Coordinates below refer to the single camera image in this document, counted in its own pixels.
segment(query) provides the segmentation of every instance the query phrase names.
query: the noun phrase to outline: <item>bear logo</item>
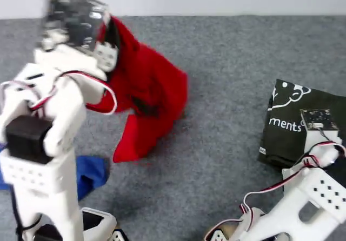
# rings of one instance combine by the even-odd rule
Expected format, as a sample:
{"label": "bear logo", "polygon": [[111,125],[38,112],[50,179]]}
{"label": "bear logo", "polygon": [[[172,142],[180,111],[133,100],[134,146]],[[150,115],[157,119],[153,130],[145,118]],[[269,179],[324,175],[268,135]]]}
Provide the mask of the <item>bear logo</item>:
{"label": "bear logo", "polygon": [[273,105],[271,108],[268,108],[268,111],[286,107],[291,102],[298,102],[305,94],[308,94],[310,92],[310,88],[303,87],[298,84],[282,82],[282,84],[280,85],[280,89],[274,87],[274,90],[272,92],[272,102],[275,105]]}

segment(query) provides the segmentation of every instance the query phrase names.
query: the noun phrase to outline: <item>circuit board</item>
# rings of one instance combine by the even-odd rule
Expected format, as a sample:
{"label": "circuit board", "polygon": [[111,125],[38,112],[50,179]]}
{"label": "circuit board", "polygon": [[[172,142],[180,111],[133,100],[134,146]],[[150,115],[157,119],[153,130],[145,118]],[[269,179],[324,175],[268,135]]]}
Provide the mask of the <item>circuit board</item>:
{"label": "circuit board", "polygon": [[301,110],[302,119],[308,130],[338,130],[330,110]]}
{"label": "circuit board", "polygon": [[48,0],[42,35],[54,30],[68,35],[65,44],[91,54],[103,23],[107,6],[97,0]]}

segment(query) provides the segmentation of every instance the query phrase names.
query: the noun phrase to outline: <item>fabric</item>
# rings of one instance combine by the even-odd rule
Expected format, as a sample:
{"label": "fabric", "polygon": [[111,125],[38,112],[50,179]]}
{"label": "fabric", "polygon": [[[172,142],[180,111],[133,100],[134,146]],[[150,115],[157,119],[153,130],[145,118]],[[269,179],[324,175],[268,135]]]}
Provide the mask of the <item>fabric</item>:
{"label": "fabric", "polygon": [[330,109],[345,139],[346,97],[276,80],[269,100],[258,159],[278,168],[290,168],[303,155],[306,130],[300,109]]}
{"label": "fabric", "polygon": [[[78,200],[83,199],[94,189],[107,182],[107,165],[103,158],[94,156],[78,156],[76,158],[76,178]],[[0,190],[9,190],[4,183],[0,170]]]}
{"label": "fabric", "polygon": [[[117,18],[112,18],[121,39],[118,63],[109,84],[118,106],[116,112],[134,109],[129,115],[113,161],[127,162],[145,157],[179,119],[188,99],[188,77],[154,49],[140,43]],[[112,109],[107,94],[90,110]]]}

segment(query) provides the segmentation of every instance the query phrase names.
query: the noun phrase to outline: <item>red and white wire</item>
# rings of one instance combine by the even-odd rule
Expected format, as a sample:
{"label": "red and white wire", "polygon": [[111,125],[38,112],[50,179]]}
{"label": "red and white wire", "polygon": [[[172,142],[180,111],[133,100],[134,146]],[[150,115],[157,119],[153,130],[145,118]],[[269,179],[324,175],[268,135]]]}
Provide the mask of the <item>red and white wire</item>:
{"label": "red and white wire", "polygon": [[343,155],[346,157],[346,148],[342,144],[338,144],[338,143],[335,143],[333,141],[327,141],[327,142],[321,142],[321,143],[317,144],[316,146],[327,146],[327,145],[333,145],[333,146],[341,147],[341,149],[344,153]]}
{"label": "red and white wire", "polygon": [[[40,99],[40,94],[38,93],[38,91],[36,91],[34,88],[30,87],[27,83],[22,82],[22,81],[17,81],[17,80],[13,80],[13,81],[7,81],[7,82],[3,82],[0,84],[0,105],[1,105],[1,109],[3,111],[4,106],[5,106],[5,89],[6,87],[12,86],[12,85],[17,85],[20,86],[26,90],[29,90],[30,92],[32,92],[36,98],[36,100],[32,101],[29,100],[31,102],[36,102]],[[36,111],[34,111],[33,113],[35,114],[36,112],[38,112],[40,117],[44,117],[44,109],[42,107],[42,109],[38,109]]]}
{"label": "red and white wire", "polygon": [[227,222],[242,222],[243,220],[242,219],[225,219],[219,223],[217,223],[215,226],[213,226],[211,228],[211,230],[208,231],[208,233],[204,236],[204,241],[208,241],[207,238],[210,236],[211,233],[213,233],[215,231],[215,229],[217,229],[219,226],[221,226],[222,224],[224,223],[227,223]]}
{"label": "red and white wire", "polygon": [[116,99],[116,96],[113,92],[113,90],[107,85],[106,82],[100,80],[99,78],[97,77],[94,77],[86,72],[83,72],[83,71],[67,71],[67,72],[63,72],[62,74],[60,74],[59,76],[57,76],[53,82],[53,86],[52,86],[52,89],[49,91],[48,95],[45,96],[44,98],[41,98],[40,100],[38,100],[34,105],[31,106],[31,109],[32,110],[36,110],[36,109],[39,109],[41,106],[44,106],[44,104],[49,101],[49,99],[54,96],[57,92],[57,88],[56,88],[56,83],[58,81],[59,78],[63,77],[63,76],[69,76],[69,75],[81,75],[81,76],[84,76],[90,80],[93,80],[94,82],[96,82],[97,84],[101,85],[102,87],[104,87],[110,94],[111,94],[111,97],[113,99],[113,108],[109,111],[109,112],[105,112],[103,114],[105,115],[112,115],[114,114],[116,108],[117,108],[117,99]]}
{"label": "red and white wire", "polygon": [[309,163],[309,161],[306,159],[303,161],[304,165],[297,171],[295,172],[294,174],[292,174],[291,176],[287,177],[285,180],[279,182],[279,183],[276,183],[274,185],[272,185],[271,187],[268,187],[268,188],[265,188],[261,191],[252,191],[252,192],[249,192],[247,193],[245,196],[244,196],[244,199],[243,199],[243,205],[246,209],[246,211],[249,211],[250,212],[250,222],[249,222],[249,225],[248,227],[245,229],[246,231],[249,231],[249,229],[251,228],[252,226],[252,223],[254,221],[254,212],[252,210],[252,208],[247,204],[246,202],[246,199],[252,195],[252,194],[263,194],[263,193],[267,193],[267,192],[271,192],[271,191],[275,191],[279,188],[281,188],[282,186],[284,186],[285,184],[289,183],[290,181],[292,181],[299,173],[300,171],[302,171],[304,168],[309,168],[309,167],[317,167],[318,166],[318,160],[314,161],[315,163],[317,162],[316,166],[313,166]]}

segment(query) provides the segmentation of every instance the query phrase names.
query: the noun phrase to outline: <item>blue cloth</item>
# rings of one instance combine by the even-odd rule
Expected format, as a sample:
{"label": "blue cloth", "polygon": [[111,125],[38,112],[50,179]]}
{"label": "blue cloth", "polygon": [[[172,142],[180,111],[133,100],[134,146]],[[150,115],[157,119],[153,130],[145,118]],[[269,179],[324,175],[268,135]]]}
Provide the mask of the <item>blue cloth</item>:
{"label": "blue cloth", "polygon": [[[0,144],[0,152],[3,149],[4,146]],[[101,157],[78,156],[76,158],[76,175],[78,200],[81,200],[91,191],[107,182],[107,164]],[[9,186],[4,183],[0,170],[0,190],[8,189]]]}

